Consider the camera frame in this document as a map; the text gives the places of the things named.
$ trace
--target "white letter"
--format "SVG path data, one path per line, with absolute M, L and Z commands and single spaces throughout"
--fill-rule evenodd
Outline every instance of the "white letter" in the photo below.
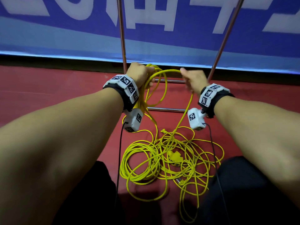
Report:
M 273 0 L 245 0 L 242 8 L 267 10 L 272 1 Z M 222 7 L 215 24 L 214 34 L 223 34 L 231 13 L 237 3 L 238 0 L 190 0 L 190 5 Z
M 8 13 L 50 16 L 43 0 L 0 0 Z
M 135 24 L 164 25 L 165 31 L 173 31 L 178 0 L 167 0 L 167 10 L 155 10 L 156 0 L 145 0 L 145 9 L 135 9 L 134 0 L 124 0 L 126 27 L 135 29 Z
M 274 13 L 263 31 L 300 34 L 300 10 L 295 15 Z
M 68 0 L 55 0 L 62 10 L 76 20 L 86 20 L 92 14 L 94 0 L 81 0 L 74 4 Z
M 115 26 L 117 26 L 117 22 L 118 22 L 117 0 L 106 0 L 106 13 L 111 18 Z

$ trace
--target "black cable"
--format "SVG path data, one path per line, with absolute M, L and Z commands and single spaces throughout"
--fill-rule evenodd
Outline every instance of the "black cable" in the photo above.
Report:
M 122 144 L 122 134 L 123 134 L 123 128 L 124 125 L 128 122 L 124 122 L 121 129 L 121 135 L 120 135 L 120 148 L 119 148 L 119 163 L 118 163 L 118 177 L 117 177 L 117 188 L 115 193 L 115 207 L 117 205 L 117 199 L 118 199 L 118 189 L 119 189 L 119 179 L 120 179 L 120 166 L 121 166 L 121 144 Z
M 207 124 L 207 123 L 202 123 L 202 124 L 208 126 L 208 128 L 209 128 L 210 141 L 212 142 L 212 130 L 210 129 L 210 125 Z M 215 152 L 215 148 L 214 148 L 213 142 L 212 142 L 212 151 L 213 151 L 213 154 L 214 154 L 214 160 L 215 160 L 216 177 L 217 177 L 217 181 L 218 181 L 218 183 L 219 183 L 219 187 L 220 187 L 220 190 L 221 190 L 221 195 L 222 195 L 222 198 L 223 198 L 223 203 L 224 203 L 224 208 L 225 208 L 225 211 L 226 211 L 228 223 L 229 223 L 229 225 L 230 225 L 231 223 L 230 223 L 229 214 L 228 214 L 227 207 L 226 207 L 225 197 L 224 197 L 224 194 L 223 194 L 223 190 L 222 190 L 222 187 L 221 187 L 221 183 L 220 183 L 219 175 L 218 175 L 218 171 L 217 171 L 216 152 Z

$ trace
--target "tangled yellow cable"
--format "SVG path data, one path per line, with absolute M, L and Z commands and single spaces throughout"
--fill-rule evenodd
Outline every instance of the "tangled yellow cable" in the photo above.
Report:
M 186 126 L 180 126 L 183 118 L 185 117 L 185 115 L 189 109 L 189 106 L 193 99 L 193 94 L 191 95 L 191 98 L 187 105 L 187 108 L 186 108 L 182 118 L 180 119 L 177 127 L 173 130 L 173 132 L 167 132 L 165 129 L 161 130 L 161 132 L 163 133 L 163 136 L 160 139 L 157 139 L 157 137 L 158 137 L 157 124 L 156 124 L 156 121 L 154 120 L 154 118 L 149 113 L 147 107 L 156 106 L 164 99 L 164 97 L 167 93 L 166 72 L 180 72 L 180 71 L 179 70 L 162 70 L 158 66 L 151 65 L 151 64 L 148 64 L 147 66 L 155 67 L 155 73 L 149 77 L 147 82 L 141 88 L 139 101 L 137 102 L 135 107 L 140 108 L 143 112 L 146 112 L 145 115 L 153 121 L 155 128 L 156 128 L 156 135 L 154 137 L 152 132 L 150 132 L 149 130 L 137 131 L 137 133 L 143 132 L 143 131 L 149 132 L 152 136 L 152 141 L 150 142 L 150 141 L 146 141 L 146 140 L 139 140 L 139 141 L 133 142 L 132 144 L 130 144 L 128 146 L 128 148 L 126 149 L 126 151 L 123 155 L 123 158 L 122 158 L 122 162 L 121 162 L 121 166 L 120 166 L 120 175 L 121 175 L 121 177 L 127 179 L 126 187 L 127 187 L 128 192 L 130 193 L 130 195 L 133 196 L 137 200 L 145 201 L 145 202 L 159 200 L 162 197 L 164 197 L 165 194 L 167 193 L 168 180 L 173 180 L 175 182 L 175 184 L 181 189 L 180 199 L 179 199 L 180 216 L 182 217 L 182 219 L 185 222 L 193 223 L 195 221 L 196 217 L 194 217 L 194 218 L 191 217 L 185 209 L 184 201 L 183 201 L 185 194 L 188 193 L 188 194 L 191 194 L 191 195 L 197 197 L 197 208 L 198 208 L 199 207 L 199 196 L 203 195 L 205 193 L 206 189 L 208 189 L 207 188 L 208 179 L 212 177 L 212 175 L 209 175 L 209 170 L 210 170 L 211 166 L 215 167 L 215 164 L 214 164 L 215 162 L 210 161 L 208 158 L 208 154 L 213 155 L 213 153 L 203 151 L 202 148 L 200 148 L 194 141 L 205 141 L 205 142 L 210 142 L 210 143 L 211 143 L 211 141 L 195 139 L 194 138 L 195 132 L 191 128 L 186 127 Z M 148 89 L 145 100 L 144 100 L 144 91 L 145 91 L 147 85 L 156 76 L 159 76 L 159 81 L 150 95 L 149 95 L 149 89 Z M 165 78 L 165 85 L 166 85 L 163 97 L 160 99 L 160 101 L 157 104 L 148 105 L 147 101 L 152 96 L 153 92 L 157 89 L 162 76 Z M 177 132 L 177 130 L 179 128 L 190 129 L 193 132 L 192 139 L 188 140 L 182 134 Z M 174 137 L 175 135 L 182 136 L 184 138 L 184 140 L 180 141 L 180 140 L 176 139 Z M 220 149 L 223 152 L 222 157 L 220 159 L 218 159 L 216 157 L 216 160 L 217 160 L 216 162 L 221 164 L 220 161 L 224 157 L 224 150 L 217 143 L 213 142 L 213 144 L 220 147 Z M 171 154 L 173 154 L 173 152 L 176 152 L 178 150 L 182 150 L 184 152 L 184 158 L 182 158 L 182 159 L 179 158 L 178 161 L 175 161 L 175 159 L 171 160 L 170 156 L 169 156 L 170 151 L 172 151 Z M 131 169 L 128 164 L 129 158 L 133 154 L 139 153 L 139 152 L 145 153 L 145 155 L 147 156 L 148 159 L 145 160 L 144 162 L 142 162 L 140 165 L 138 165 L 134 169 Z M 146 168 L 146 170 L 144 170 L 141 174 L 136 174 L 135 171 L 145 163 L 148 163 L 148 167 Z M 202 165 L 202 164 L 206 167 L 206 172 L 204 174 L 201 174 L 196 171 L 196 166 Z M 175 172 L 175 171 L 171 170 L 170 166 L 179 166 L 180 171 Z M 129 186 L 128 186 L 129 181 L 131 181 L 137 185 L 147 185 L 147 184 L 155 181 L 157 178 L 164 179 L 166 184 L 165 184 L 164 192 L 160 196 L 158 196 L 154 199 L 146 200 L 146 199 L 139 198 L 139 197 L 135 196 L 129 190 Z M 186 190 L 187 186 L 190 184 L 195 185 L 196 193 L 192 193 L 192 192 L 189 192 Z M 199 193 L 198 186 L 203 187 L 203 190 L 201 193 Z M 189 218 L 189 220 L 186 220 L 185 217 L 183 217 L 182 208 L 183 208 L 183 211 L 185 212 L 186 216 Z

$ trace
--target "metal frame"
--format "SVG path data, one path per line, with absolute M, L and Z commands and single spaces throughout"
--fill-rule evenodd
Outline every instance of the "metal frame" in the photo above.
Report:
M 220 60 L 220 57 L 222 55 L 222 52 L 224 50 L 224 47 L 226 45 L 226 42 L 228 40 L 228 37 L 231 33 L 231 30 L 232 30 L 232 27 L 235 23 L 235 20 L 238 16 L 238 12 L 240 11 L 242 5 L 243 5 L 243 2 L 244 0 L 238 0 L 238 3 L 235 7 L 235 10 L 234 10 L 234 13 L 233 13 L 233 16 L 230 20 L 230 23 L 229 23 L 229 26 L 228 26 L 228 29 L 226 31 L 226 34 L 225 34 L 225 37 L 222 41 L 222 44 L 221 44 L 221 47 L 218 51 L 218 54 L 216 56 L 216 59 L 214 61 L 214 64 L 212 66 L 212 69 L 209 73 L 209 76 L 207 78 L 208 81 L 210 81 L 212 79 L 212 76 L 215 72 L 215 69 L 217 67 L 217 64 Z M 123 14 L 122 14 L 122 0 L 117 0 L 117 3 L 118 3 L 118 14 L 119 14 L 119 24 L 120 24 L 120 38 L 121 38 L 121 46 L 122 46 L 122 57 L 123 57 L 123 70 L 124 70 L 124 73 L 126 74 L 127 72 L 127 62 L 126 62 L 126 49 L 125 49 L 125 39 L 124 39 L 124 24 L 123 24 Z M 168 83 L 184 83 L 183 80 L 167 80 Z M 174 109 L 174 108 L 163 108 L 163 107 L 148 107 L 148 110 L 151 110 L 151 111 L 165 111 L 165 112 L 178 112 L 178 113 L 184 113 L 185 109 Z

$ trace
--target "backdrop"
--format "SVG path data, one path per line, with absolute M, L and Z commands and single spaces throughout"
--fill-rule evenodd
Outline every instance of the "backdrop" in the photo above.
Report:
M 127 60 L 211 67 L 238 0 L 123 0 Z M 300 0 L 245 0 L 219 68 L 300 73 Z M 0 53 L 122 61 L 116 0 L 0 0 Z

